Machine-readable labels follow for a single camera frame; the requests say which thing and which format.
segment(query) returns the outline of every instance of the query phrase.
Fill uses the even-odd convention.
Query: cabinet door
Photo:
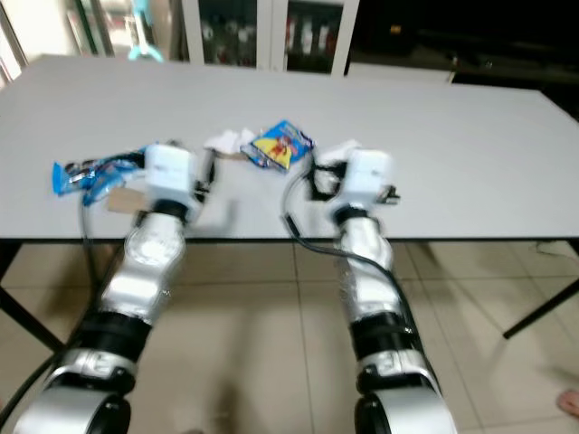
[[[344,75],[358,0],[274,0],[275,71]]]
[[[271,0],[186,0],[183,9],[191,63],[270,67]]]

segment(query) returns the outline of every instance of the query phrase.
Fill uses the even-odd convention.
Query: black table frame
[[[55,240],[54,242],[78,242],[77,240]],[[110,240],[111,242],[119,242],[119,240]],[[199,242],[223,242],[223,240],[199,240]],[[287,240],[243,240],[242,242],[284,242]],[[327,241],[326,239],[316,239],[313,241]],[[579,241],[567,241],[573,250],[579,254]],[[0,241],[0,282],[4,278],[6,271],[12,264],[16,254],[22,246],[21,241]],[[538,319],[544,315],[551,312],[553,309],[564,303],[567,299],[579,293],[579,279],[573,282],[568,287],[564,288],[561,292],[556,294],[554,297],[548,299],[545,303],[535,309],[533,312],[525,316],[518,323],[509,328],[503,337],[505,339],[510,339],[517,333],[523,331],[528,326],[531,326]],[[24,328],[28,333],[33,335],[41,343],[46,345],[48,348],[54,352],[60,351],[64,347],[64,343],[56,337],[48,328],[46,328],[38,319],[36,319],[30,312],[28,312],[18,301],[16,301],[6,290],[2,287],[0,283],[0,310],[3,310],[8,314],[16,323],[18,323],[22,328]]]

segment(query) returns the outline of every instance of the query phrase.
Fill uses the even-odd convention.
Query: silver robot arm segment
[[[328,215],[340,232],[337,248],[385,270],[359,259],[338,260],[362,394],[356,405],[356,432],[456,434],[412,312],[390,273],[392,248],[371,214],[378,203],[398,199],[393,160],[383,152],[354,149],[345,168],[343,163],[335,166],[342,179],[327,202]]]
[[[169,296],[185,251],[185,225],[201,209],[195,156],[153,145],[146,151],[151,212],[126,238],[124,259],[81,322],[16,434],[124,434],[138,359]]]

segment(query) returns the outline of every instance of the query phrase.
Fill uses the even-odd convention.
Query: tiled floor
[[[555,406],[560,391],[579,388],[579,298],[501,337],[579,277],[565,244],[540,250],[394,245],[461,433],[579,434],[579,420]],[[62,338],[88,296],[79,247],[25,247],[3,284]],[[356,360],[337,291],[333,260],[301,247],[191,246],[141,359],[130,432],[352,434]],[[0,400],[47,355],[0,312]]]

